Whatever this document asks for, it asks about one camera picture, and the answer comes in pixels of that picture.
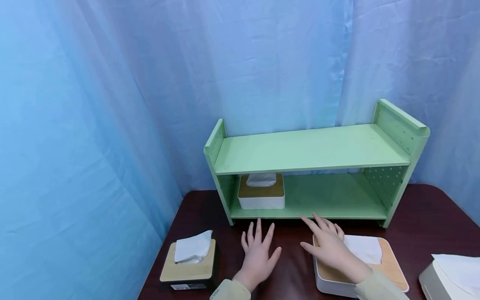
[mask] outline shelf board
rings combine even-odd
[[[244,210],[237,198],[237,183],[231,218],[298,218],[316,212],[334,219],[386,219],[385,207],[363,173],[285,176],[284,185],[284,209]]]
[[[217,175],[407,166],[410,159],[375,124],[229,137],[215,162]]]

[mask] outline top shelf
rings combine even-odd
[[[217,175],[407,166],[410,156],[376,124],[223,139]]]

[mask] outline wooden lid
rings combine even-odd
[[[282,173],[276,174],[276,182],[272,186],[251,187],[247,185],[247,179],[248,175],[243,175],[242,177],[240,177],[240,198],[283,197],[285,195]]]
[[[215,257],[215,240],[210,241],[210,250],[207,256],[198,264],[176,264],[174,261],[175,248],[177,243],[172,243],[168,250],[165,264],[163,265],[161,282],[189,281],[209,279],[213,273],[213,262]]]
[[[402,291],[407,292],[409,287],[405,276],[403,275],[402,269],[398,265],[398,261],[395,258],[395,255],[390,247],[390,244],[387,240],[378,238],[380,247],[382,248],[382,263],[381,264],[368,264],[372,269],[382,272],[388,279],[390,279],[397,287]],[[315,236],[313,236],[313,245],[318,247],[318,241]],[[318,275],[321,279],[337,281],[343,283],[353,284],[345,275],[341,272],[324,265],[317,259]]]

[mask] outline tissue box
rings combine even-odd
[[[428,300],[477,299],[453,283],[435,260],[420,274],[419,281]]]
[[[283,209],[285,208],[285,189],[283,175],[276,174],[276,182],[268,187],[247,185],[248,175],[240,177],[238,199],[242,209]]]
[[[382,248],[382,264],[369,264],[372,269],[381,271],[403,292],[408,292],[409,286],[403,275],[398,261],[393,254],[390,244],[382,238],[378,238]],[[318,241],[313,236],[313,245],[318,247]],[[341,272],[324,265],[313,257],[313,269],[315,270],[315,281],[317,289],[322,293],[339,295],[343,297],[356,298],[355,285]]]
[[[172,243],[163,265],[160,282],[168,284],[174,290],[202,289],[215,290],[219,284],[220,252],[216,241],[210,241],[210,251],[197,264],[176,264],[174,262],[175,247]]]

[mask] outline hand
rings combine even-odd
[[[345,235],[343,230],[337,224],[320,218],[315,213],[313,217],[318,225],[304,216],[300,218],[315,234],[319,247],[305,242],[301,242],[300,245],[325,265],[345,274],[353,283],[364,281],[372,273],[372,269],[347,248],[343,242]]]
[[[270,276],[282,252],[282,248],[278,247],[272,256],[268,258],[268,250],[270,249],[274,229],[275,224],[272,223],[265,240],[262,242],[262,222],[258,218],[255,237],[253,236],[253,222],[250,223],[248,228],[248,241],[245,240],[245,231],[241,235],[241,245],[245,251],[245,259],[240,271],[233,279],[238,280],[250,293],[253,292],[258,284]]]

